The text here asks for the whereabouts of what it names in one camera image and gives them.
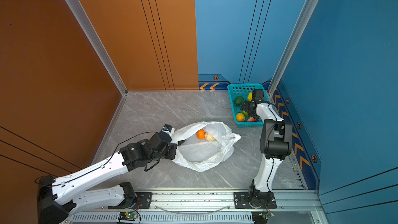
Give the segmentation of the red peach fruit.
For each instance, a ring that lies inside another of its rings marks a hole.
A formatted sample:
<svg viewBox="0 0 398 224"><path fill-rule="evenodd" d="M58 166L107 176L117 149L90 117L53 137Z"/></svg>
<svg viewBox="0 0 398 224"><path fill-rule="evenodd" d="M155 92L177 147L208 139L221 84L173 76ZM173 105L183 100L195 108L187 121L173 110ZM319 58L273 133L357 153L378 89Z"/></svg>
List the red peach fruit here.
<svg viewBox="0 0 398 224"><path fill-rule="evenodd" d="M247 122L257 122L257 119L255 119L254 117L249 117Z"/></svg>

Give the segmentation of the dark green fruit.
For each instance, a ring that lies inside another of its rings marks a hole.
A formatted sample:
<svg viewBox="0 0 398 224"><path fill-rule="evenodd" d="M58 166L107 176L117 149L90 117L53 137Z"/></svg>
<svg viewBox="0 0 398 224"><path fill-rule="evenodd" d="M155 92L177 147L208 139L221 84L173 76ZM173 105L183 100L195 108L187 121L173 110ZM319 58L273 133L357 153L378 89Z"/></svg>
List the dark green fruit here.
<svg viewBox="0 0 398 224"><path fill-rule="evenodd" d="M234 101L233 104L234 106L240 107L242 106L242 104L244 103L245 99L242 96L237 96Z"/></svg>

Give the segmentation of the yellow orange fruit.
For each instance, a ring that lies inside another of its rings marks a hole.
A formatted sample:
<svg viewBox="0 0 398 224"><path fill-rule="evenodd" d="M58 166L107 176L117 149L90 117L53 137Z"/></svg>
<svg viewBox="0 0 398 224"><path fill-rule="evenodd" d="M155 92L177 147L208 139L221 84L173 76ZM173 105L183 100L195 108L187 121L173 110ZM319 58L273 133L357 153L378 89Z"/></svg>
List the yellow orange fruit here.
<svg viewBox="0 0 398 224"><path fill-rule="evenodd" d="M235 115L235 119L238 122L245 122L246 121L246 117L243 113L238 113Z"/></svg>

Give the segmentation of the teal plastic basket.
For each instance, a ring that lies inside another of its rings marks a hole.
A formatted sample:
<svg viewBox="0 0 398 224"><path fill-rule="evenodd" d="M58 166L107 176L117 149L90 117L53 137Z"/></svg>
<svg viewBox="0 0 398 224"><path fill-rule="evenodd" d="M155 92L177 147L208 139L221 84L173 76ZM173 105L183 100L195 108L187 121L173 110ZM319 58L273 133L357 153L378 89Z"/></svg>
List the teal plastic basket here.
<svg viewBox="0 0 398 224"><path fill-rule="evenodd" d="M230 84L227 87L228 94L231 102L233 119L238 128L257 128L263 126L263 120L261 118L255 119L251 114L256 110L250 110L250 100L255 90L262 90L264 100L268 101L269 98L266 95L265 88L262 84Z"/></svg>

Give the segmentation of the white plastic bag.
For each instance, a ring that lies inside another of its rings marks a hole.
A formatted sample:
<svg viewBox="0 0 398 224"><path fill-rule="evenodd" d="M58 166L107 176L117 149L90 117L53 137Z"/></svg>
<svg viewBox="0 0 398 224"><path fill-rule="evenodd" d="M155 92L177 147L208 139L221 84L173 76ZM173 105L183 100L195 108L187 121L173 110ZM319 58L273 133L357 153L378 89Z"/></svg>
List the white plastic bag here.
<svg viewBox="0 0 398 224"><path fill-rule="evenodd" d="M216 141L198 139L196 133L200 129L209 132ZM241 136L223 122L202 121L190 124L172 134L172 143L178 145L173 162L196 172L207 171L226 161L240 139Z"/></svg>

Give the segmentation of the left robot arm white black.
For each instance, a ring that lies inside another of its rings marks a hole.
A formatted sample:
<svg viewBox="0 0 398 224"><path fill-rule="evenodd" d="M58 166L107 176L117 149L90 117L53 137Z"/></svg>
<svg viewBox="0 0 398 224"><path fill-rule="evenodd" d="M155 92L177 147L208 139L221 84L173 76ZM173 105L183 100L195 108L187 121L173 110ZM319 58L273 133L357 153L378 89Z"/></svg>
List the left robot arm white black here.
<svg viewBox="0 0 398 224"><path fill-rule="evenodd" d="M148 164L161 159L173 160L177 144L172 142L174 129L166 125L150 139L130 143L110 157L76 173L37 180L37 215L40 224L59 224L78 212L99 207L131 208L138 196L131 183L95 190L94 187L113 177L137 168L149 170Z"/></svg>

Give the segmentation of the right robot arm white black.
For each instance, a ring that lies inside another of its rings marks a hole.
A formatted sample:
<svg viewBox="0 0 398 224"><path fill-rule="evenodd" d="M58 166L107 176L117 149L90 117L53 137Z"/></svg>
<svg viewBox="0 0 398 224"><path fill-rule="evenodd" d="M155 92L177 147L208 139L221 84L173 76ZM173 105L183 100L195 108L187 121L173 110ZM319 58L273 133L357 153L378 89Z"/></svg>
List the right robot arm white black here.
<svg viewBox="0 0 398 224"><path fill-rule="evenodd" d="M292 124L280 117L270 102L245 101L240 108L263 122L260 136L262 161L258 174L249 186L248 202L253 208L276 208L272 183L278 167L292 151Z"/></svg>

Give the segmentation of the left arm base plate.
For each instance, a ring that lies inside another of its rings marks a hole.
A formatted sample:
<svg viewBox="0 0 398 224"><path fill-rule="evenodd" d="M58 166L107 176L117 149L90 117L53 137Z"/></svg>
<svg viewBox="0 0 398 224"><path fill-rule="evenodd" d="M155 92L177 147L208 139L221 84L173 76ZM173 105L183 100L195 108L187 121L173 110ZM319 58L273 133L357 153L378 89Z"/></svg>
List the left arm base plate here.
<svg viewBox="0 0 398 224"><path fill-rule="evenodd" d="M152 192L137 192L135 197L124 199L119 205L108 206L108 209L150 209Z"/></svg>

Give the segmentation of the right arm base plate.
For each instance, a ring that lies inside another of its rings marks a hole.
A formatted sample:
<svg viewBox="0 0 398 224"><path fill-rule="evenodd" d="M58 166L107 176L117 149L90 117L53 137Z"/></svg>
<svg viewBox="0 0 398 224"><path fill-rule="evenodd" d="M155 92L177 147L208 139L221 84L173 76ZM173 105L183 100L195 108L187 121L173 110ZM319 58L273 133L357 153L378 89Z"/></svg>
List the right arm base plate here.
<svg viewBox="0 0 398 224"><path fill-rule="evenodd" d="M236 209L276 209L277 203L272 192L255 192L249 195L249 192L234 192L234 206Z"/></svg>

